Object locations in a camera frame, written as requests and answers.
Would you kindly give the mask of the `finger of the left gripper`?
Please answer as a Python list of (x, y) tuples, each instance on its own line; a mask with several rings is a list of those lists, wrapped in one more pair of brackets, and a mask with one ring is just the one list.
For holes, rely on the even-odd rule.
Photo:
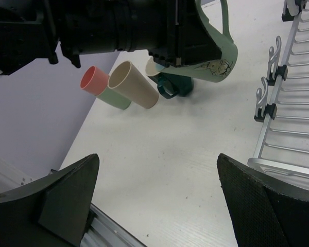
[(180, 1), (180, 58), (182, 66), (218, 60), (222, 56), (202, 23), (195, 1)]

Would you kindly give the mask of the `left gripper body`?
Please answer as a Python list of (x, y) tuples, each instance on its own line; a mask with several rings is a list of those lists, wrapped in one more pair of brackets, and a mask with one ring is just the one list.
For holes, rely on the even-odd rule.
[(173, 65), (180, 1), (113, 1), (115, 50), (146, 49), (163, 66)]

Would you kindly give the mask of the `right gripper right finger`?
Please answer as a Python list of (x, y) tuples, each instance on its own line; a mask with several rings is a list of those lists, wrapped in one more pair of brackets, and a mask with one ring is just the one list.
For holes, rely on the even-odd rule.
[(309, 190), (223, 153), (217, 170), (238, 246), (309, 246)]

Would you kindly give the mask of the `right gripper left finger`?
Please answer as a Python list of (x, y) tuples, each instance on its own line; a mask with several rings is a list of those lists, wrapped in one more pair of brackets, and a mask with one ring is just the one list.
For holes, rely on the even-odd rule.
[(0, 193), (0, 246), (80, 246), (99, 165), (91, 154)]

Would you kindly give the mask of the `light green mug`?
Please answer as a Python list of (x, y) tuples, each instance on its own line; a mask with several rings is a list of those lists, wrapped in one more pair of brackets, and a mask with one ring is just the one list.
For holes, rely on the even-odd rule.
[(180, 58), (180, 24), (177, 28), (177, 47), (173, 65), (163, 66), (161, 72), (192, 77), (209, 82), (221, 82), (232, 72), (238, 56), (237, 46), (230, 35), (229, 10), (227, 1), (221, 1), (222, 31), (218, 31), (210, 24), (209, 18), (201, 7), (201, 1), (195, 1), (200, 19), (205, 25), (208, 34), (211, 35), (216, 45), (221, 49), (222, 56), (218, 60), (202, 62), (191, 66), (182, 66)]

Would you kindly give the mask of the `dark green mug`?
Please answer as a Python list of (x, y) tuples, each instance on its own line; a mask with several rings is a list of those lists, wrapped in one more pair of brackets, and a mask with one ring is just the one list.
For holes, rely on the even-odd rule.
[(162, 66), (155, 63), (150, 57), (146, 67), (146, 76), (157, 85), (158, 92), (166, 99), (176, 96), (187, 97), (194, 89), (194, 82), (191, 77), (168, 74), (161, 72)]

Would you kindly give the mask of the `beige tall cup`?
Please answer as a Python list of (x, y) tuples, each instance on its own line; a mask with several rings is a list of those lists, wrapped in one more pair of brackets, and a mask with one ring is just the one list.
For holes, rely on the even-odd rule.
[(159, 100), (159, 93), (131, 61), (118, 65), (111, 73), (108, 87), (145, 109)]

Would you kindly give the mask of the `pink cup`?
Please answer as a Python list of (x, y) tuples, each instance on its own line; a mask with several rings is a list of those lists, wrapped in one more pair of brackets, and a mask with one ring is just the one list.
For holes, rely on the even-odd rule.
[(80, 87), (82, 90), (98, 96), (104, 92), (108, 86), (109, 75), (96, 66), (91, 66), (83, 75)]

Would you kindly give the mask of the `green cup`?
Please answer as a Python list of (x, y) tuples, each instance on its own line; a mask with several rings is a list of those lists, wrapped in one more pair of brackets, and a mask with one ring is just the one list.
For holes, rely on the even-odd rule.
[(131, 100), (108, 87), (96, 97), (110, 106), (121, 110), (125, 110), (131, 105)]

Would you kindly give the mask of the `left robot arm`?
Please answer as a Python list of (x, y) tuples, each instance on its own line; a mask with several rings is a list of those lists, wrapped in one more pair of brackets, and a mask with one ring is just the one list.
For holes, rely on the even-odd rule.
[(148, 50), (164, 67), (220, 59), (222, 49), (194, 1), (0, 1), (0, 71), (11, 75), (35, 59), (57, 64), (56, 48), (79, 57)]

